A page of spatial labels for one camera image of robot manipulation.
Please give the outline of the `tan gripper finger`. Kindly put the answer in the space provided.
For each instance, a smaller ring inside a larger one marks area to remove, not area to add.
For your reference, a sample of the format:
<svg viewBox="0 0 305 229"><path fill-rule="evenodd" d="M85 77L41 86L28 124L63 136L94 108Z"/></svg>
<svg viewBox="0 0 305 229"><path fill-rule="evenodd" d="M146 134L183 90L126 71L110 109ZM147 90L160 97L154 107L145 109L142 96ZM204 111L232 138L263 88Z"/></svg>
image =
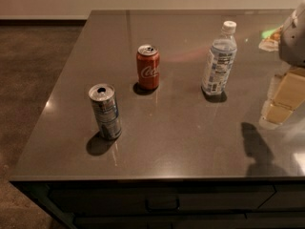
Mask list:
<svg viewBox="0 0 305 229"><path fill-rule="evenodd" d="M263 125L281 125L305 101L305 69L291 67L276 74L262 107Z"/></svg>

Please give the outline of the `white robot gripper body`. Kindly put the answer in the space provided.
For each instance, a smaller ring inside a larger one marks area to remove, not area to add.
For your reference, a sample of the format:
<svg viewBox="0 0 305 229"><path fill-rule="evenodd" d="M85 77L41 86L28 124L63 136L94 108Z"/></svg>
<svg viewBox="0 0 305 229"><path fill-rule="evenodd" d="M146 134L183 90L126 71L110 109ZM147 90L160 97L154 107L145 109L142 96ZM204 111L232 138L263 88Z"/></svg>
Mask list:
<svg viewBox="0 0 305 229"><path fill-rule="evenodd" d="M305 66L305 0L283 23L279 57L294 66Z"/></svg>

